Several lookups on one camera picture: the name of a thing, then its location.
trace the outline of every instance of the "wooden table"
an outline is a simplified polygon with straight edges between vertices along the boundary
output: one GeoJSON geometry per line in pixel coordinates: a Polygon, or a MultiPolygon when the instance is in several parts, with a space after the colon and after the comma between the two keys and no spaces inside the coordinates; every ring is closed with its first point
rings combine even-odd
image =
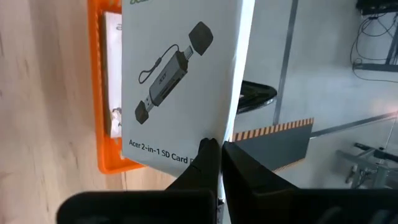
{"type": "Polygon", "coordinates": [[[164,189],[96,165],[86,0],[0,0],[0,224],[54,223],[87,190],[164,189]]]}

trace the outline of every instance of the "orange tray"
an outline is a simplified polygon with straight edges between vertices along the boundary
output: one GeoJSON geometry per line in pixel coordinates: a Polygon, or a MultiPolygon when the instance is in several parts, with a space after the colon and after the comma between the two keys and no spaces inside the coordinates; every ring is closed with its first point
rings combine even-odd
{"type": "Polygon", "coordinates": [[[121,0],[87,0],[87,7],[98,168],[104,174],[114,174],[141,168],[143,165],[129,159],[121,158],[121,138],[111,139],[106,134],[104,125],[104,85],[101,69],[100,22],[104,11],[121,13],[121,0]]]}

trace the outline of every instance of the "card reader illustration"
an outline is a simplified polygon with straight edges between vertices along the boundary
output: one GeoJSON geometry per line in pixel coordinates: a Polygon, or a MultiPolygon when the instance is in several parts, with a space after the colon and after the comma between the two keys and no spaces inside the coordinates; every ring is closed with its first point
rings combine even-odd
{"type": "Polygon", "coordinates": [[[150,70],[143,70],[139,74],[138,82],[143,84],[159,66],[165,54],[173,47],[177,48],[177,51],[150,86],[147,98],[144,101],[141,100],[136,108],[136,119],[140,124],[144,124],[149,118],[149,111],[154,106],[159,106],[187,74],[188,61],[193,55],[193,50],[202,56],[213,41],[211,30],[203,22],[199,22],[188,36],[191,46],[188,46],[187,49],[181,52],[177,44],[171,45],[163,55],[156,60],[155,65],[150,70]],[[141,75],[144,73],[148,74],[145,79],[141,80],[141,75]]]}

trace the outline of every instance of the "white box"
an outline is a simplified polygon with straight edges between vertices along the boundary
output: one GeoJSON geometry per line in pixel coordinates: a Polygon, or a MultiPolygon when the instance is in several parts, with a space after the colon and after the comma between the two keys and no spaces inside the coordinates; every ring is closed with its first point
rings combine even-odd
{"type": "Polygon", "coordinates": [[[253,8],[254,0],[123,1],[123,156],[178,176],[203,138],[228,138],[253,8]]]}
{"type": "Polygon", "coordinates": [[[106,132],[111,138],[120,138],[122,113],[122,15],[104,12],[102,39],[103,70],[108,111],[105,112],[106,132]]]}

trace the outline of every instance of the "black cable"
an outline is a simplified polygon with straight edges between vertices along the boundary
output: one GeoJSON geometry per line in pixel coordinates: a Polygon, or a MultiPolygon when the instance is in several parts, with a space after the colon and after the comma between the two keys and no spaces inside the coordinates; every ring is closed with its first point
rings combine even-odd
{"type": "MultiPolygon", "coordinates": [[[[349,53],[349,60],[350,60],[351,65],[352,65],[353,74],[354,74],[357,78],[359,78],[359,79],[362,79],[362,80],[365,80],[365,81],[398,83],[398,81],[393,81],[393,80],[378,80],[378,79],[363,78],[363,77],[360,77],[359,75],[357,75],[356,72],[355,72],[355,65],[360,65],[360,64],[362,64],[363,59],[366,59],[366,60],[386,60],[386,58],[381,59],[381,58],[367,58],[367,57],[363,57],[363,55],[361,55],[361,54],[358,52],[358,40],[359,40],[359,36],[360,36],[362,33],[364,33],[364,34],[367,35],[367,33],[365,33],[364,30],[370,25],[370,23],[372,23],[373,20],[379,20],[379,18],[380,18],[381,16],[369,17],[369,18],[365,19],[364,21],[362,21],[362,23],[359,25],[357,36],[356,36],[356,38],[355,38],[355,40],[354,40],[354,42],[353,42],[353,45],[351,46],[351,51],[350,51],[350,53],[349,53]],[[360,58],[356,58],[355,61],[353,61],[353,51],[354,51],[354,47],[356,48],[357,54],[360,56],[360,58]]],[[[398,17],[398,13],[396,13],[395,16],[394,16],[394,18],[393,18],[392,26],[394,26],[394,24],[396,24],[396,19],[397,19],[397,17],[398,17]]],[[[389,29],[387,29],[387,27],[385,27],[381,22],[379,22],[379,23],[380,23],[380,24],[385,28],[385,30],[386,30],[386,32],[383,33],[383,34],[386,34],[387,32],[389,33],[389,29],[391,29],[391,27],[390,27],[389,29]]]]}
{"type": "Polygon", "coordinates": [[[394,56],[392,57],[392,61],[394,62],[394,64],[397,64],[397,60],[398,60],[398,51],[395,51],[394,56]]]}
{"type": "Polygon", "coordinates": [[[353,74],[354,74],[357,78],[362,79],[362,80],[365,80],[365,81],[398,83],[398,81],[392,81],[392,80],[378,80],[378,79],[370,79],[370,78],[363,78],[363,77],[360,77],[359,75],[356,74],[356,72],[355,72],[355,67],[354,67],[354,66],[355,66],[355,65],[360,65],[360,64],[362,64],[362,59],[357,58],[357,60],[360,60],[360,61],[361,61],[361,62],[359,62],[359,63],[356,63],[356,62],[353,63],[353,74]]]}
{"type": "Polygon", "coordinates": [[[143,83],[150,77],[150,75],[152,74],[152,72],[154,72],[154,70],[155,70],[155,69],[159,66],[159,64],[162,62],[162,59],[163,59],[164,55],[166,55],[167,52],[168,52],[171,48],[173,48],[173,47],[177,47],[177,51],[180,51],[180,47],[179,47],[177,44],[171,45],[171,46],[163,53],[163,55],[162,55],[160,58],[158,58],[158,59],[156,60],[155,65],[154,65],[150,70],[143,70],[143,71],[141,71],[141,73],[140,73],[139,76],[138,76],[138,82],[139,82],[140,84],[143,84],[143,83]],[[143,81],[141,81],[141,75],[142,75],[143,73],[148,73],[148,75],[145,77],[145,79],[144,79],[143,81]]]}
{"type": "Polygon", "coordinates": [[[377,14],[377,18],[383,17],[387,14],[388,12],[385,12],[383,15],[379,16],[379,14],[377,14]]]}
{"type": "Polygon", "coordinates": [[[362,33],[365,34],[365,35],[368,36],[368,37],[380,37],[380,36],[382,36],[382,35],[388,33],[388,34],[391,36],[391,38],[393,38],[392,34],[390,33],[390,30],[393,28],[395,22],[392,23],[392,25],[390,26],[390,28],[387,28],[383,23],[380,22],[379,19],[377,19],[377,21],[378,21],[378,23],[380,23],[380,25],[383,26],[383,28],[384,28],[384,30],[385,30],[383,33],[381,33],[381,34],[368,34],[367,32],[365,32],[365,29],[368,27],[368,25],[369,25],[371,22],[370,22],[366,27],[364,27],[364,28],[362,29],[362,33]]]}
{"type": "Polygon", "coordinates": [[[354,189],[358,189],[360,186],[362,186],[364,183],[365,183],[365,180],[366,180],[366,178],[370,175],[370,174],[372,174],[371,172],[365,172],[365,171],[363,171],[363,170],[361,170],[360,171],[361,172],[361,174],[360,174],[360,176],[361,176],[361,180],[359,181],[359,183],[354,187],[354,189]]]}

